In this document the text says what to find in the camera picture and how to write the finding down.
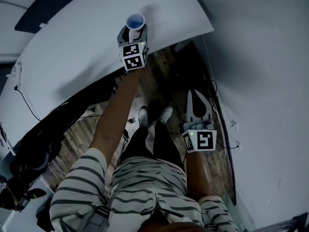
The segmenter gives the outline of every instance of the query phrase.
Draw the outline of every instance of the white table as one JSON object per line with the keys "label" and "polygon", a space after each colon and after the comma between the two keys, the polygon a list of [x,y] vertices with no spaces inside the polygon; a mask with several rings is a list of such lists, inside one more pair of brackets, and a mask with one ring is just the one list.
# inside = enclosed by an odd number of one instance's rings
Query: white table
{"label": "white table", "polygon": [[[126,18],[142,12],[150,53],[213,31],[197,0],[74,0],[25,48],[21,84],[42,120],[89,84],[120,69],[117,35]],[[0,96],[0,120],[12,146],[38,121],[8,80]]]}

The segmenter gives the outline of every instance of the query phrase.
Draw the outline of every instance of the white striped shirt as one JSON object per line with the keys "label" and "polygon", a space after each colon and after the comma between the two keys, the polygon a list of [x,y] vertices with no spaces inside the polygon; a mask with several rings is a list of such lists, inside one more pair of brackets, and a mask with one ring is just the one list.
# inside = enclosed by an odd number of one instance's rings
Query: white striped shirt
{"label": "white striped shirt", "polygon": [[195,202],[187,197],[185,173],[173,163],[150,157],[126,159],[113,174],[108,200],[103,195],[106,170],[104,155],[94,148],[73,165],[51,202],[56,231],[93,231],[99,221],[98,231],[136,232],[155,210],[169,223],[194,222],[215,231],[238,231],[221,198]]}

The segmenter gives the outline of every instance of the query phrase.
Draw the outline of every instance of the white sneaker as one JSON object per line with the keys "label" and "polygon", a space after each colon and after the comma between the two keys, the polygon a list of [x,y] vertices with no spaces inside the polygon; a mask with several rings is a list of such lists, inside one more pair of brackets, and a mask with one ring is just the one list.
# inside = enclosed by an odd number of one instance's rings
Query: white sneaker
{"label": "white sneaker", "polygon": [[172,113],[173,113],[173,107],[167,106],[166,108],[163,109],[159,121],[166,124],[168,119],[172,116]]}
{"label": "white sneaker", "polygon": [[142,106],[138,113],[140,126],[148,127],[148,110],[146,106]]}

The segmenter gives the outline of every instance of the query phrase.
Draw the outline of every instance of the black pants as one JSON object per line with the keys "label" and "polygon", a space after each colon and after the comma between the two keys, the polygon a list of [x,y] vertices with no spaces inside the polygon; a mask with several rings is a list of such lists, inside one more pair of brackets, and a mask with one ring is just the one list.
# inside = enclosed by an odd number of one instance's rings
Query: black pants
{"label": "black pants", "polygon": [[158,121],[155,124],[154,154],[146,148],[145,140],[147,135],[148,128],[145,126],[139,127],[131,138],[127,148],[122,153],[120,162],[128,159],[129,157],[149,156],[169,161],[184,170],[179,151],[173,140],[170,138],[169,131],[164,123]]}

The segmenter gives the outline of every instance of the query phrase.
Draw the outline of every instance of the wooden floor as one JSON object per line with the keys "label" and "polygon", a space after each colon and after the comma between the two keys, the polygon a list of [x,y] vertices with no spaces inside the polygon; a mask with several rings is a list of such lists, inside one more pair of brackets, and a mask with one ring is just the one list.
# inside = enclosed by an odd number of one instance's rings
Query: wooden floor
{"label": "wooden floor", "polygon": [[[179,133],[179,123],[184,119],[184,110],[186,103],[186,94],[171,82],[170,66],[174,63],[174,57],[170,48],[165,48],[154,54],[151,54],[147,60],[147,67],[143,69],[144,73],[138,91],[136,92],[128,120],[126,130],[129,136],[138,129],[137,113],[140,107],[147,105],[149,108],[149,119],[152,124],[149,129],[149,135],[146,140],[146,146],[152,151],[154,143],[154,122],[159,117],[162,109],[168,104],[172,105],[174,112],[172,118],[167,123],[167,128],[171,138],[179,149],[182,158],[185,156],[185,146]],[[119,84],[123,76],[119,77],[116,82]],[[100,115],[104,111],[108,102],[96,105],[96,112],[92,115]],[[50,163],[50,166],[43,174],[43,177],[55,190],[59,183],[64,179],[70,167],[76,160],[89,148],[94,136],[95,127],[99,117],[89,117],[77,121],[66,133],[62,142],[62,149],[59,155]],[[217,140],[222,142],[222,134],[219,123],[215,123],[218,130]],[[122,139],[118,149],[116,150],[112,163],[108,167],[106,174],[106,189],[112,173],[114,171],[117,160],[120,156]],[[223,196],[232,190],[230,167],[225,149],[217,144],[217,150],[204,154],[205,171],[208,182],[213,194]]]}

